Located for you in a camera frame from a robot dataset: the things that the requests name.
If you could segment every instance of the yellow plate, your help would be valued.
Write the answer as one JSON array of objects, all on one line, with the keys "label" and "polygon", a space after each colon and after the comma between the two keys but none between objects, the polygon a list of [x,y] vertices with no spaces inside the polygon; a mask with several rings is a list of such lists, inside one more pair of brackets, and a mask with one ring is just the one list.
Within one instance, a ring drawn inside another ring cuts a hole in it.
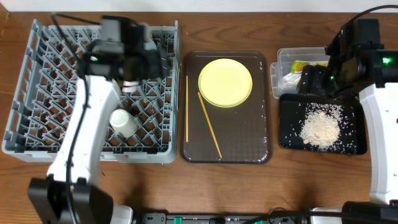
[{"label": "yellow plate", "polygon": [[199,91],[209,103],[222,108],[237,106],[250,95],[249,70],[232,59],[218,59],[207,64],[199,75]]}]

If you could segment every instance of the white wall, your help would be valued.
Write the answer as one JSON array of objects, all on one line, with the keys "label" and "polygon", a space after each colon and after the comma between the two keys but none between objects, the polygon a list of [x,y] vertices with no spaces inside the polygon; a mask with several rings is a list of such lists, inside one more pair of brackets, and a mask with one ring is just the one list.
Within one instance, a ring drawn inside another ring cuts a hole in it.
[{"label": "white wall", "polygon": [[[0,0],[8,11],[360,12],[398,0]],[[381,12],[398,12],[387,9]]]}]

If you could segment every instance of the green light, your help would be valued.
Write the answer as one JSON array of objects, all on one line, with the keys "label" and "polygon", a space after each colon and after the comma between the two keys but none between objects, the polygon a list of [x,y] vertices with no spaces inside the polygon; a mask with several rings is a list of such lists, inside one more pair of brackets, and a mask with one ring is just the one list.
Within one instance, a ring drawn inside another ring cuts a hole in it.
[{"label": "green light", "polygon": [[383,63],[389,63],[391,62],[391,58],[383,58]]}]

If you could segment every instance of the brown wood surface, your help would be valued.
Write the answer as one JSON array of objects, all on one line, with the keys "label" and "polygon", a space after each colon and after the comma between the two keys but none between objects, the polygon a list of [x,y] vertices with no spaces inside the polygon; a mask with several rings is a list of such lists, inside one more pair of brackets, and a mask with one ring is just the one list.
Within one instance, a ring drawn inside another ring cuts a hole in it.
[{"label": "brown wood surface", "polygon": [[[74,13],[98,21],[104,13]],[[269,64],[285,47],[329,44],[353,14],[331,13],[111,13],[146,21],[152,26],[182,28],[183,54],[192,50],[257,50]],[[398,49],[398,14],[380,19],[382,43]],[[49,13],[12,12],[0,40],[0,136],[9,108],[33,19],[50,25]],[[79,24],[60,20],[61,24]],[[180,86],[180,97],[185,87]],[[278,100],[271,97],[274,157],[264,166],[189,164],[179,155],[171,164],[102,162],[100,187],[115,202],[138,211],[172,213],[267,213],[274,207],[297,210],[368,201],[370,152],[363,156],[281,149]],[[183,136],[180,115],[179,136]],[[0,222],[39,223],[27,197],[32,177],[45,177],[49,164],[26,163],[0,153]]]}]

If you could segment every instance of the black tray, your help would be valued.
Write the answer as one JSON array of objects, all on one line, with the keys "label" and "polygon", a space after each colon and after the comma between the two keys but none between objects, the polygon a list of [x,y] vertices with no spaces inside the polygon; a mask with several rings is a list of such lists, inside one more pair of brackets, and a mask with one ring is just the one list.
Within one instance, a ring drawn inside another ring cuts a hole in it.
[{"label": "black tray", "polygon": [[[220,108],[203,99],[222,159],[218,155],[198,98],[198,77],[201,70],[220,58],[241,62],[250,71],[253,81],[249,97],[238,106]],[[186,142],[184,130],[180,153],[185,160],[193,163],[230,164],[263,164],[269,161],[272,156],[272,132],[267,71],[267,60],[258,52],[191,52],[184,58],[183,72],[189,82],[189,142]]]},{"label": "black tray", "polygon": [[368,145],[366,142],[364,112],[361,104],[357,100],[340,102],[328,100],[319,96],[303,96],[296,94],[283,94],[280,97],[279,144],[282,147],[289,149],[321,151],[317,146],[311,146],[309,143],[304,144],[303,139],[299,136],[299,133],[301,133],[302,130],[302,125],[299,121],[305,121],[305,108],[309,103],[341,105],[343,109],[341,114],[345,117],[344,121],[349,124],[353,124],[352,126],[348,125],[348,128],[345,126],[345,129],[342,129],[339,124],[341,136],[339,137],[338,142],[342,141],[343,144],[335,144],[337,150],[329,148],[325,150],[326,152],[356,155],[363,155],[366,153]]}]

